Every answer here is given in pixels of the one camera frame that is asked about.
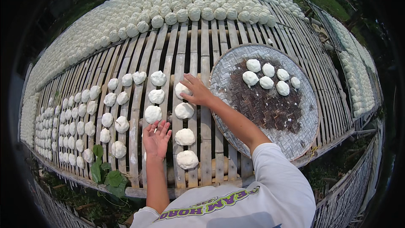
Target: round woven tray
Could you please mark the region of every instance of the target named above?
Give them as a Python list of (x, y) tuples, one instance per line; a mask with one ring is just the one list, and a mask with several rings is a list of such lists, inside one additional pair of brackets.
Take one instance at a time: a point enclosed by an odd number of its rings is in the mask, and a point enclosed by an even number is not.
[[(294, 89), (287, 80), (290, 94), (281, 96), (276, 90), (277, 74), (271, 78), (273, 88), (263, 89), (259, 82), (249, 88), (242, 74), (247, 71), (246, 61), (252, 58), (258, 59), (261, 66), (271, 63), (276, 72), (280, 68), (285, 69), (290, 78), (295, 76), (301, 81), (301, 88)], [(259, 79), (264, 76), (262, 71), (256, 74)], [(313, 86), (296, 63), (273, 47), (248, 43), (226, 51), (214, 65), (210, 91), (255, 123), (291, 161), (305, 154), (315, 141), (320, 119)], [(213, 113), (213, 117), (228, 142), (250, 157), (249, 148), (216, 114)]]

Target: white t-shirt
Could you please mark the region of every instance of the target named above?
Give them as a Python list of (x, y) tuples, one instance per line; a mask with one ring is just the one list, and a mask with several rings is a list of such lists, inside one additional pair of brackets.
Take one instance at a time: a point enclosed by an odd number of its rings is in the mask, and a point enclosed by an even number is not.
[(161, 215), (150, 207), (134, 214), (131, 228), (310, 227), (315, 199), (304, 175), (273, 143), (253, 152), (256, 181), (190, 189)]

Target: person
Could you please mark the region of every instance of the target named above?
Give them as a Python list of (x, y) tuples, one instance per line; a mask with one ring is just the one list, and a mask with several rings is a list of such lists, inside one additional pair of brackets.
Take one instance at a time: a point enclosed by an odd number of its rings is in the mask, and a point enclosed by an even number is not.
[(170, 202), (162, 161), (172, 132), (169, 123), (156, 121), (143, 131), (146, 207), (134, 213), (131, 227), (310, 227), (316, 206), (304, 175), (255, 124), (214, 96), (200, 79), (191, 74), (184, 78), (188, 82), (180, 82), (193, 95), (181, 96), (211, 109), (250, 148), (256, 181), (246, 189), (232, 184), (196, 187)]

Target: t-shirt sleeve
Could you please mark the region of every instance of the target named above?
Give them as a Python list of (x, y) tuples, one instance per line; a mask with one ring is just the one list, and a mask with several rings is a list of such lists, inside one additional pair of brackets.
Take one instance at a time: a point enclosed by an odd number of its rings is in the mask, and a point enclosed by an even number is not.
[(147, 206), (143, 207), (134, 213), (134, 221), (132, 221), (130, 228), (149, 227), (158, 217), (159, 213), (155, 209)]
[(256, 181), (265, 185), (274, 197), (296, 211), (312, 208), (315, 212), (315, 198), (308, 180), (286, 159), (280, 147), (274, 143), (261, 144), (252, 158)]

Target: human hand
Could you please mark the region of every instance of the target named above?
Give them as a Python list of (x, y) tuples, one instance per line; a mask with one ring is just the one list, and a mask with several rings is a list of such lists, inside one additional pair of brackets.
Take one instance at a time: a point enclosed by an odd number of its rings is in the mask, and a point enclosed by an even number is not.
[(172, 131), (169, 130), (170, 123), (165, 120), (159, 125), (159, 121), (155, 121), (154, 124), (149, 124), (143, 130), (142, 141), (145, 146), (145, 152), (148, 160), (158, 158), (163, 161), (167, 151), (167, 142), (172, 135)]
[(190, 103), (210, 107), (215, 96), (205, 87), (201, 79), (194, 77), (190, 73), (184, 74), (184, 78), (189, 82), (180, 81), (180, 83), (190, 89), (193, 92), (193, 95), (190, 96), (181, 93), (180, 96), (188, 100)]

